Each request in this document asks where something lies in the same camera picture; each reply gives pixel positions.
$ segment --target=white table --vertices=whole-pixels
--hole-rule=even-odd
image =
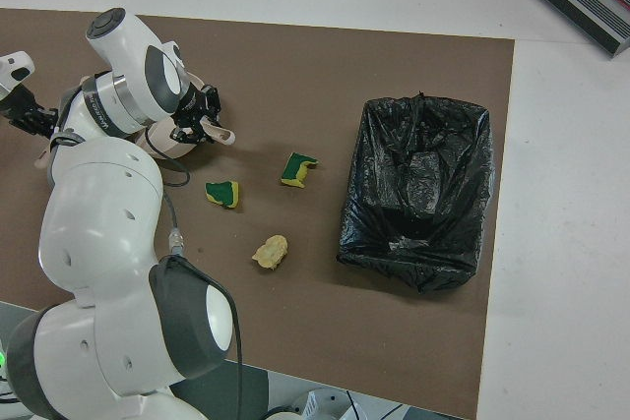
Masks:
[[[540,0],[0,0],[100,11],[515,38],[480,420],[630,411],[630,53]]]

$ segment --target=cable connector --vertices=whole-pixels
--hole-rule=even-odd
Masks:
[[[184,256],[184,237],[179,228],[173,227],[168,234],[168,247],[171,255]]]

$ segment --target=torn sponge piece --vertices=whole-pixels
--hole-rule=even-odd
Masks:
[[[288,242],[282,235],[274,235],[268,238],[263,246],[256,250],[252,260],[257,261],[261,268],[274,270],[280,261],[288,253]]]
[[[292,152],[288,157],[288,162],[284,167],[284,172],[280,178],[280,182],[287,186],[304,187],[304,178],[308,172],[308,165],[317,164],[317,159],[314,157],[305,156],[304,154],[298,154]]]
[[[234,209],[238,204],[238,183],[236,181],[207,182],[206,198],[220,206]]]

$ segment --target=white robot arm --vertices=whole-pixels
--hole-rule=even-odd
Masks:
[[[74,299],[14,331],[8,378],[30,411],[51,420],[203,419],[164,388],[222,362],[232,338],[233,302],[181,256],[158,262],[153,241],[161,175],[144,150],[124,140],[177,113],[182,101],[200,92],[190,84],[177,45],[162,44],[123,9],[98,16],[87,38],[111,71],[83,81],[52,130],[41,129],[51,138],[54,187],[39,262]],[[0,65],[9,59],[26,64],[24,54],[0,58]],[[32,62],[25,67],[34,69]],[[5,100],[25,76],[13,82],[5,76],[0,112],[8,115],[25,109]]]

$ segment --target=black round cap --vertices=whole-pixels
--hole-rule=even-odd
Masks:
[[[125,18],[125,9],[121,7],[116,7],[115,9],[110,9],[107,12],[103,12],[98,17],[96,17],[88,31],[86,32],[86,37],[88,39],[96,39],[101,36],[105,36],[116,27],[118,27]]]

